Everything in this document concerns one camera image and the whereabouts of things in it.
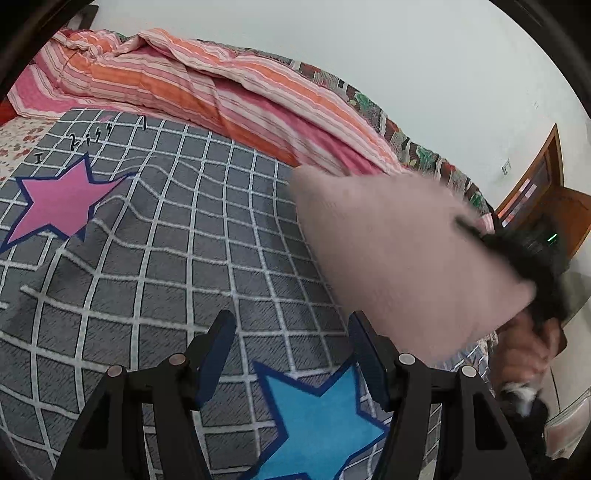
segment white wall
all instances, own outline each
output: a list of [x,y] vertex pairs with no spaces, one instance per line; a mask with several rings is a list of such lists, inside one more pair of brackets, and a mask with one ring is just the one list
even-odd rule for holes
[[[315,64],[367,94],[496,206],[558,123],[591,193],[591,122],[555,65],[487,0],[97,0],[94,28],[162,27]],[[513,169],[503,177],[501,166]]]

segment gray checkered bed sheet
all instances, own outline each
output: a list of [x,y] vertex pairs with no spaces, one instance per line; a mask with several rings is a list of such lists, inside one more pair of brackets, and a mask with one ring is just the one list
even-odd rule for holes
[[[69,135],[105,132],[108,140]],[[238,329],[213,399],[194,414],[216,479],[237,478],[275,437],[252,361],[319,385],[350,355],[343,318],[304,242],[290,200],[290,168],[210,131],[156,118],[72,110],[15,176],[55,176],[89,152],[94,177],[119,185],[96,209],[84,242],[40,233],[0,255],[0,430],[33,478],[51,477],[85,400],[112,364],[148,368],[183,351],[220,309]],[[40,152],[41,163],[34,154]],[[26,203],[0,189],[0,235]],[[478,346],[442,365],[477,365]],[[389,423],[361,388],[362,407]],[[152,414],[144,412],[151,477],[163,478]],[[435,458],[432,408],[425,465]],[[365,480],[382,443],[341,474]]]

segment pink pillow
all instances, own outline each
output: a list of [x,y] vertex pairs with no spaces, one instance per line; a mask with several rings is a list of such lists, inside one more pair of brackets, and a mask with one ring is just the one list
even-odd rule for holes
[[510,320],[535,285],[455,225],[478,216],[414,173],[333,177],[314,167],[290,184],[304,236],[349,315],[363,310],[400,352],[432,365]]

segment hand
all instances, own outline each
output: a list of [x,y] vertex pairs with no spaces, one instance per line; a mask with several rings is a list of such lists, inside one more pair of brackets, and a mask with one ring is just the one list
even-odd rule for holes
[[543,375],[558,352],[560,326],[551,319],[540,336],[526,312],[518,313],[499,334],[499,344],[491,356],[491,382],[496,392],[509,382],[526,383]]

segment star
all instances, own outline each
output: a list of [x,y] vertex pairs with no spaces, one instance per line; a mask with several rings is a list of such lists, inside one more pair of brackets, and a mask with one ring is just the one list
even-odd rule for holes
[[88,152],[57,177],[16,177],[27,207],[12,224],[0,245],[0,253],[43,230],[66,240],[77,235],[84,240],[86,224],[95,206],[125,178],[97,181],[92,176]]
[[278,438],[240,480],[333,480],[388,432],[387,426],[361,410],[359,375],[352,358],[319,387],[259,363],[255,371]]

